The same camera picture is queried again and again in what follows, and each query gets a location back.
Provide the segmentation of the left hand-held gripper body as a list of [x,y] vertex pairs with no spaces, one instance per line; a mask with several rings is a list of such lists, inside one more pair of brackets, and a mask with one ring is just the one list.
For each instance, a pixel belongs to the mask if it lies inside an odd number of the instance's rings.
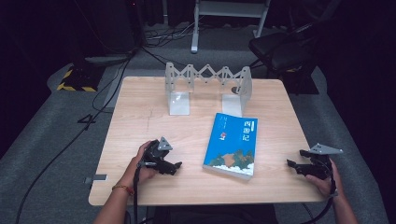
[[163,136],[160,140],[151,141],[144,152],[143,164],[157,171],[172,171],[173,164],[164,159],[172,149]]

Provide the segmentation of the white metal stand frame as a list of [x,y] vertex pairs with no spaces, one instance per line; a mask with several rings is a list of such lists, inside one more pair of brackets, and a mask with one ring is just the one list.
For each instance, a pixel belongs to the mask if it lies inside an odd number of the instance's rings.
[[191,53],[198,52],[199,19],[201,16],[223,16],[259,19],[258,28],[253,31],[255,37],[262,35],[271,0],[263,3],[219,2],[209,0],[195,0],[194,27],[191,39]]

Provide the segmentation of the person's right hand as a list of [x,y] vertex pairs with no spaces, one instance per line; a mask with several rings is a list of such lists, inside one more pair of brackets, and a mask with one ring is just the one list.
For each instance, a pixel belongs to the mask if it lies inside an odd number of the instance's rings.
[[335,197],[340,198],[341,196],[344,196],[341,176],[339,175],[338,169],[333,160],[331,160],[331,164],[332,164],[332,177],[329,177],[326,180],[322,180],[313,175],[307,175],[305,178],[309,183],[316,186],[319,192],[325,197],[330,197],[332,195],[332,181],[334,181],[336,188],[336,191],[334,192]]

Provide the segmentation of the person's dark clothing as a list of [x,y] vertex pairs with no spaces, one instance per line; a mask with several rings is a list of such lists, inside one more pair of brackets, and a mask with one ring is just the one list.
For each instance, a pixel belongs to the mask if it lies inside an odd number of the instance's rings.
[[278,224],[272,205],[157,206],[152,224]]

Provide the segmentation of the black equipment cabinet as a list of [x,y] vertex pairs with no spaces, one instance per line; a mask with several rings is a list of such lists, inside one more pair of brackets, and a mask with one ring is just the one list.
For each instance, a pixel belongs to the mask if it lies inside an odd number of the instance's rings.
[[74,0],[106,55],[134,53],[143,43],[140,0]]

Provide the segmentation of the white expandable metal book rack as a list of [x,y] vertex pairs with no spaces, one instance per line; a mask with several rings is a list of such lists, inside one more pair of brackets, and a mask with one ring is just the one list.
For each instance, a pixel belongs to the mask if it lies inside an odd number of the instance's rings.
[[228,115],[243,116],[252,95],[252,77],[248,66],[234,74],[228,66],[216,71],[210,64],[201,69],[188,64],[179,70],[173,63],[167,63],[164,87],[171,116],[188,116],[191,113],[192,95],[199,84],[219,87],[221,111]]

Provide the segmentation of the black box with striped base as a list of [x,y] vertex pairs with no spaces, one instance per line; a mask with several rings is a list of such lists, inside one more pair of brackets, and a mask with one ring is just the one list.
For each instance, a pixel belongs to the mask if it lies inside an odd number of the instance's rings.
[[58,91],[98,91],[105,68],[93,63],[72,64],[57,87]]

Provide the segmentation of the blue book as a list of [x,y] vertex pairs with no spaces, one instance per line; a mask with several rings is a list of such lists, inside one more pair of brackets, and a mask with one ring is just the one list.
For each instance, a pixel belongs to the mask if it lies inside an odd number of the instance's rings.
[[203,167],[249,180],[254,174],[258,120],[217,113]]

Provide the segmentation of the black chair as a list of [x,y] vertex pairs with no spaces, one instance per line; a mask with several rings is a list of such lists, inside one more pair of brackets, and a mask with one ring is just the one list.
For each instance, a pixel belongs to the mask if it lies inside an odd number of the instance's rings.
[[312,72],[316,62],[317,45],[321,38],[321,22],[309,22],[291,32],[274,32],[248,42],[248,48],[257,57],[249,68],[264,66],[265,77],[271,75],[284,79],[286,74],[295,74],[288,78],[289,86],[295,94],[301,92],[308,73]]

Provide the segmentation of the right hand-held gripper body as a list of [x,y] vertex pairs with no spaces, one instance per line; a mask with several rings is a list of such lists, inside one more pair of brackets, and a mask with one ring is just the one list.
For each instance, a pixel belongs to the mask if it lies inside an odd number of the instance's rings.
[[308,150],[308,158],[317,169],[315,176],[322,180],[328,178],[332,174],[330,156],[342,153],[341,148],[329,147],[320,143],[311,147]]

